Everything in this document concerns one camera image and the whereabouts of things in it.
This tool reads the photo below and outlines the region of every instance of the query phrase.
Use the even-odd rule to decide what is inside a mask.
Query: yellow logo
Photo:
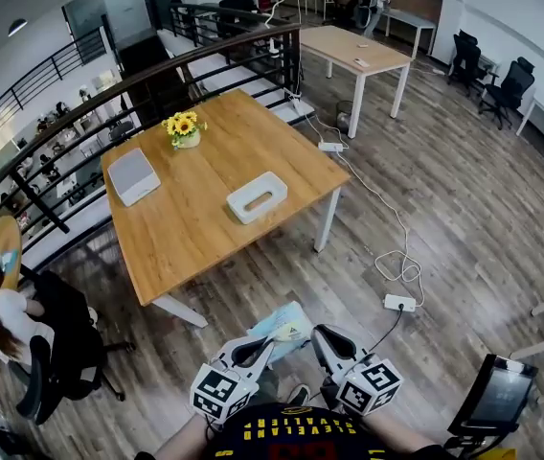
[[[312,407],[286,407],[281,414],[286,414],[287,416],[295,416],[297,414],[304,414],[305,412],[310,412]]]

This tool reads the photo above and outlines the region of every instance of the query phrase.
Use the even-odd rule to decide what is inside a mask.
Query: person in white shirt
[[[376,27],[376,24],[378,24],[378,21],[380,20],[380,16],[383,13],[383,9],[385,8],[385,5],[388,5],[391,0],[371,0],[370,4],[370,22],[366,29],[364,29],[364,36],[366,36],[368,39],[374,39],[374,28]]]
[[[35,335],[44,337],[53,349],[53,329],[32,319],[43,314],[44,307],[39,302],[28,300],[17,291],[0,289],[0,359],[31,366],[30,341]]]

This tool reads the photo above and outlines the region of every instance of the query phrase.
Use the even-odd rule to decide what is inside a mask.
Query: round wooden table
[[[16,290],[19,284],[19,274],[21,272],[21,254],[23,246],[21,243],[21,230],[13,217],[0,218],[0,255],[5,252],[16,251],[16,261],[11,271],[4,274],[4,281],[1,288]]]

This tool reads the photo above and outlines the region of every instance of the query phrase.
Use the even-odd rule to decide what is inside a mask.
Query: flower pot
[[[201,140],[201,136],[199,134],[199,129],[196,129],[194,133],[184,138],[181,138],[180,145],[178,145],[177,148],[178,149],[192,149],[193,147],[197,147],[199,145],[200,140]]]

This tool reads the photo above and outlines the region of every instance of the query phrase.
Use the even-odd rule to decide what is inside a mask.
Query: potted plant
[[[177,112],[166,121],[162,121],[162,126],[168,132],[175,149],[197,147],[201,139],[200,130],[208,129],[207,123],[197,121],[197,114],[193,111]]]

